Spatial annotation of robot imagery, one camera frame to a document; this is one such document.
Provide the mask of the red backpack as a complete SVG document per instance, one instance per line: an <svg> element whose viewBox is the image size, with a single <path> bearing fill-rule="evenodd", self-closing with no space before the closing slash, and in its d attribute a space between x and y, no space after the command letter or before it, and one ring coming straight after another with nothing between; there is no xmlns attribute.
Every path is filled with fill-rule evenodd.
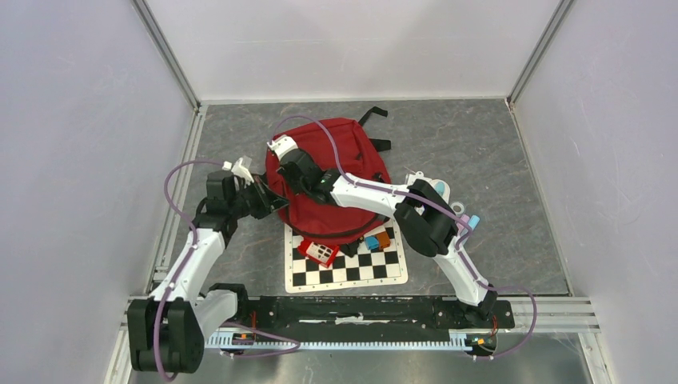
<svg viewBox="0 0 678 384"><path fill-rule="evenodd" d="M358 121L329 118L310 122L285 132L297 146L283 158L267 151L268 187L289 202L277 213L296 234L355 254L364 235L387 222L384 215L339 207L329 196L329 188L343 173L381 183L391 181L380 156L390 150L391 142L371 139L364 131L373 114L385 117L388 112L374 106Z"/></svg>

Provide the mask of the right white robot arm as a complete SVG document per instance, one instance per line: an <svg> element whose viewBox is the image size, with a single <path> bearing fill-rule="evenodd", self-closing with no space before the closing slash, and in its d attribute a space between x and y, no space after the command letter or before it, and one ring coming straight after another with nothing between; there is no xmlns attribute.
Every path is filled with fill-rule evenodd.
<svg viewBox="0 0 678 384"><path fill-rule="evenodd" d="M421 178L409 184L384 184L337 168L322 170L304 150L275 150L279 174L290 187L325 205L369 211L397 222L405 241L434 260L462 302L462 317L483 326L494 315L497 293L478 272L461 244L460 217Z"/></svg>

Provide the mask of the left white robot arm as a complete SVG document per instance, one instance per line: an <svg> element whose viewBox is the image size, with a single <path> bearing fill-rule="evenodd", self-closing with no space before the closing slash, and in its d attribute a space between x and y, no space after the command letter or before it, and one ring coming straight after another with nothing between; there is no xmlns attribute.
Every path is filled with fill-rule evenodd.
<svg viewBox="0 0 678 384"><path fill-rule="evenodd" d="M245 324L251 316L246 288L215 283L201 289L217 259L225 253L239 219L265 218L286 206L261 175L252 182L227 170L209 174L206 196L189 222L186 243L168 275L147 298L127 310L133 370L165 379L190 374L201 365L207 339L224 323Z"/></svg>

